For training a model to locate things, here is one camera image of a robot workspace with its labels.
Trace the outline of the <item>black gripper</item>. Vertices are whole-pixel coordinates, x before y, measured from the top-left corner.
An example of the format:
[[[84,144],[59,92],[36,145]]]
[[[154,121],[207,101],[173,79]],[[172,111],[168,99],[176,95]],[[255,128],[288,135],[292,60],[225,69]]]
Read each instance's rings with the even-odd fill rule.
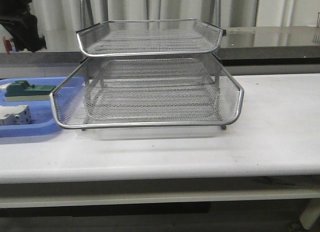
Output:
[[[0,24],[12,36],[12,52],[31,52],[47,48],[44,35],[38,32],[37,17],[31,14],[32,0],[0,0]]]

